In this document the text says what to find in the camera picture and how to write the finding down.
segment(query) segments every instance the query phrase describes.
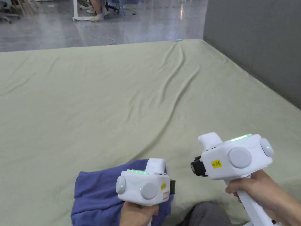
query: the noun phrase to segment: hand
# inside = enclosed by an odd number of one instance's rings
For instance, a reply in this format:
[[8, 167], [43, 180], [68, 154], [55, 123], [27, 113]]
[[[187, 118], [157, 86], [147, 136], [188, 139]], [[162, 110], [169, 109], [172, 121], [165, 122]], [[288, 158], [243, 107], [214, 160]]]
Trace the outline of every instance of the hand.
[[124, 202], [119, 226], [147, 226], [153, 215], [158, 215], [159, 206], [141, 206]]
[[251, 178], [241, 178], [229, 183], [225, 191], [229, 194], [245, 191], [260, 204], [270, 218], [285, 225], [301, 224], [301, 205], [290, 197], [263, 170], [252, 173]]

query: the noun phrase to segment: concrete floor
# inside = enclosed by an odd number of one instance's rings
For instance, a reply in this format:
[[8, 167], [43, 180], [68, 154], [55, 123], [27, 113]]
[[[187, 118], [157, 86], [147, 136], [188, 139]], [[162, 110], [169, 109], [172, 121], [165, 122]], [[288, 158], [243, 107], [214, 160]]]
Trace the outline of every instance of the concrete floor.
[[98, 37], [114, 39], [116, 44], [154, 42], [176, 39], [201, 39], [208, 0], [138, 0], [137, 14], [126, 10], [121, 15], [110, 11], [105, 21], [72, 21], [71, 0], [43, 2], [40, 12], [13, 24], [0, 22], [0, 52], [56, 49], [64, 47], [108, 45], [112, 41], [92, 37], [88, 29]]

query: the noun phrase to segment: gray wall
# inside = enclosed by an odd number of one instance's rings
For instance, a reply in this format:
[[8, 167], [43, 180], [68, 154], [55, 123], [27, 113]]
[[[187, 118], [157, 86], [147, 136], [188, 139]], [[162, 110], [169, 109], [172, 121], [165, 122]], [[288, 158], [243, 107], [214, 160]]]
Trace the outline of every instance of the gray wall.
[[209, 0], [204, 40], [301, 108], [300, 0]]

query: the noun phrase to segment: green led light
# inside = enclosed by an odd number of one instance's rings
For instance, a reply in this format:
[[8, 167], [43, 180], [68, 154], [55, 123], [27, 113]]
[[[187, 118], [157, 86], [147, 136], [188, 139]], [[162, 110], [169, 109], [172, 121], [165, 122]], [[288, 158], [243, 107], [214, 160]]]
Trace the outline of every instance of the green led light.
[[148, 174], [148, 172], [143, 171], [137, 171], [137, 170], [131, 170], [132, 173], [140, 173], [140, 174]]
[[247, 135], [244, 135], [244, 136], [241, 136], [241, 137], [236, 137], [236, 138], [232, 139], [231, 141], [234, 142], [234, 141], [237, 141], [237, 140], [246, 138], [246, 137], [248, 137], [248, 136], [250, 136], [250, 134], [247, 134]]

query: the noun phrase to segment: small blue object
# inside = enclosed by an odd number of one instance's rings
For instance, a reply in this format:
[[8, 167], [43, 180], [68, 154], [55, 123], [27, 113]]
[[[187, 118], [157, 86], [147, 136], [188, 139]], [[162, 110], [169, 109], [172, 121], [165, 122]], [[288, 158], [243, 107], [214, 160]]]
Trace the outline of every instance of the small blue object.
[[[115, 168], [91, 173], [80, 172], [74, 188], [74, 204], [71, 211], [73, 226], [119, 226], [123, 201], [116, 193], [116, 181], [127, 169], [145, 170], [148, 159], [137, 160]], [[171, 212], [170, 195], [167, 202], [159, 204], [159, 215], [153, 216], [152, 226], [163, 224]]]

